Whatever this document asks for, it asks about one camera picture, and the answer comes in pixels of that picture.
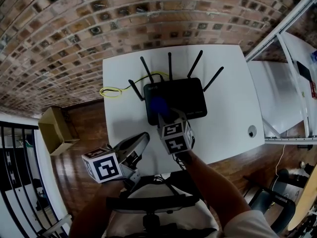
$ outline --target white shelf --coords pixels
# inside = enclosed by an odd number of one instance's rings
[[[294,69],[297,73],[297,83],[301,91],[302,99],[304,99],[306,104],[310,134],[317,135],[317,100],[312,98],[310,83],[307,79],[299,75],[296,65],[296,61],[299,61],[302,65],[307,67],[310,70],[313,81],[316,83],[317,72],[313,67],[313,62],[310,57],[311,53],[316,51],[316,49],[287,32],[282,33],[281,37],[295,64]]]
[[[300,97],[288,64],[250,61],[248,67],[265,121],[279,134],[300,123],[303,120]],[[266,137],[275,136],[267,126],[264,131]]]

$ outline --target yellow cable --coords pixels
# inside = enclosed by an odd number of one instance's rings
[[[169,75],[167,73],[162,72],[162,71],[153,71],[151,73],[151,75],[153,75],[153,74],[159,74],[159,75],[162,75],[162,76],[169,77]],[[141,80],[143,80],[143,79],[145,79],[147,77],[149,77],[149,76],[146,75],[144,77],[141,77],[138,80],[134,81],[134,83],[137,83],[137,82],[139,82],[139,81],[141,81]],[[130,88],[131,88],[131,85],[129,85],[128,87],[126,87],[124,89],[117,88],[117,87],[112,87],[112,86],[105,86],[102,89],[100,89],[99,93],[100,93],[101,96],[106,97],[106,98],[118,98],[118,97],[120,97],[122,95],[123,91],[127,91]],[[117,96],[109,96],[109,95],[106,95],[105,92],[119,92],[120,94],[117,95]]]

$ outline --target brick wall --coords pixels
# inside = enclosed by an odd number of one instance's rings
[[[0,0],[0,111],[100,98],[102,59],[165,46],[247,53],[299,0]]]

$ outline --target router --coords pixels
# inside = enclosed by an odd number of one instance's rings
[[[195,119],[205,117],[207,115],[207,107],[204,98],[204,92],[210,87],[214,80],[222,72],[221,67],[213,76],[211,81],[202,88],[199,78],[191,78],[191,75],[201,58],[203,51],[200,50],[192,68],[190,69],[187,78],[173,80],[171,52],[168,53],[169,81],[154,83],[153,77],[149,71],[143,57],[140,57],[142,64],[151,81],[150,84],[144,86],[144,98],[140,94],[135,83],[130,79],[129,83],[139,99],[145,101],[148,122],[150,125],[158,125],[160,114],[166,123],[174,122],[178,118],[178,113],[171,108],[180,110],[185,113],[187,119]]]

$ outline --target cardboard box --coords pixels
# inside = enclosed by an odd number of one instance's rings
[[[61,154],[79,140],[74,126],[66,120],[59,108],[47,109],[39,120],[44,143],[52,156]]]

